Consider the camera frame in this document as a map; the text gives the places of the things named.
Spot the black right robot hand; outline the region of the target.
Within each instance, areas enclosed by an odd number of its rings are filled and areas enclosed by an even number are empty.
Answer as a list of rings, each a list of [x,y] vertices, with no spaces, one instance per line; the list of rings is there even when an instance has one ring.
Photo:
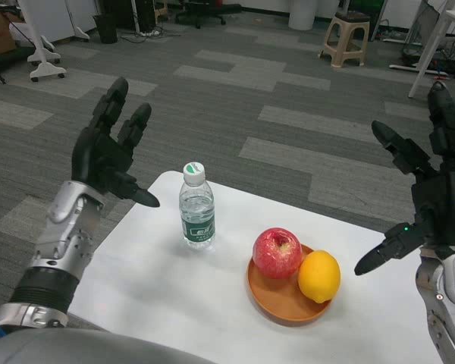
[[[392,154],[394,165],[416,178],[411,187],[415,221],[386,231],[384,240],[356,264],[357,276],[391,259],[402,259],[421,246],[434,249],[441,259],[455,254],[455,101],[441,81],[433,83],[427,100],[432,151],[442,158],[439,169],[431,166],[429,155],[413,140],[380,121],[372,122],[375,138]]]

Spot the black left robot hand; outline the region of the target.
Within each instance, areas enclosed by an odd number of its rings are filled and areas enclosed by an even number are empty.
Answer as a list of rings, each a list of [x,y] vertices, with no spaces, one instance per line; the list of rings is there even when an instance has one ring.
[[[143,138],[152,113],[150,104],[143,103],[123,123],[117,139],[111,136],[111,129],[121,116],[128,90],[127,80],[119,77],[98,101],[92,120],[75,143],[71,179],[89,185],[102,195],[112,193],[119,199],[158,208],[158,199],[140,188],[137,179],[128,174],[133,164],[133,151]]]

